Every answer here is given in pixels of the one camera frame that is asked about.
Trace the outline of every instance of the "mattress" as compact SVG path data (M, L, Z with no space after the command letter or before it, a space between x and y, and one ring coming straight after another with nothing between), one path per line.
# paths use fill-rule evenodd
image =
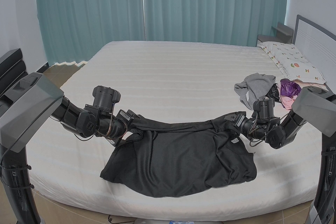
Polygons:
M97 85L121 93L115 105L167 123L205 121L246 111L235 83L252 73L283 78L260 48L203 43L122 41L105 45L62 87L78 107L93 103ZM275 115L287 111L276 104ZM312 200L320 171L321 134L306 124L294 142L250 147L257 178L179 198L153 198L99 177L114 147L104 138L78 140L48 119L27 145L31 183L55 201L106 214L144 219L225 221Z

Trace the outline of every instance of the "bed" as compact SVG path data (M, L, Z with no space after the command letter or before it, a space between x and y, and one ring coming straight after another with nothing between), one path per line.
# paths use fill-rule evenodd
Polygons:
M296 42L302 46L312 40L305 28L306 21L298 19L295 29ZM301 37L303 33L307 33L306 37ZM275 75L276 82L283 78L260 48L118 41L105 45L61 89L79 107L92 104L93 88L104 85L121 93L115 111L131 109L168 123L204 121L246 111L233 85L255 72ZM286 113L277 103L275 115L282 117ZM100 172L113 146L103 138L81 142L51 119L28 143L27 159L33 168L31 183L41 194L67 205L112 215L225 221L278 211L314 198L321 154L321 134L317 129L306 124L294 142L278 150L265 143L251 148L247 139L241 137L246 149L255 152L255 180L179 198L147 197L101 179Z

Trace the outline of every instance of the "headboard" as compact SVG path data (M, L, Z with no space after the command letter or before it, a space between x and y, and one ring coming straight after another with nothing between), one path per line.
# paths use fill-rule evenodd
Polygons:
M336 35L297 15L293 44L323 74L327 88L336 93Z
M28 74L21 49L8 51L0 57L0 96L26 75Z

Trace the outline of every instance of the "pillow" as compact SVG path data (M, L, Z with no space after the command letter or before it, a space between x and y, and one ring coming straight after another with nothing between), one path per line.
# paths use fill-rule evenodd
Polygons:
M257 46L268 54L285 78L318 84L326 82L320 71L293 44L268 41Z

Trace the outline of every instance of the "pink cloth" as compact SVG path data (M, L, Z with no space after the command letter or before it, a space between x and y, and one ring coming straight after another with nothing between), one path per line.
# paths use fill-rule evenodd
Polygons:
M290 97L287 97L287 96L282 96L280 94L281 84L278 83L276 86L277 86L278 91L279 91L279 97L280 97L280 101L282 103L282 106L287 110L291 110L292 109L292 104L294 103L297 95L294 95L293 98L290 98Z

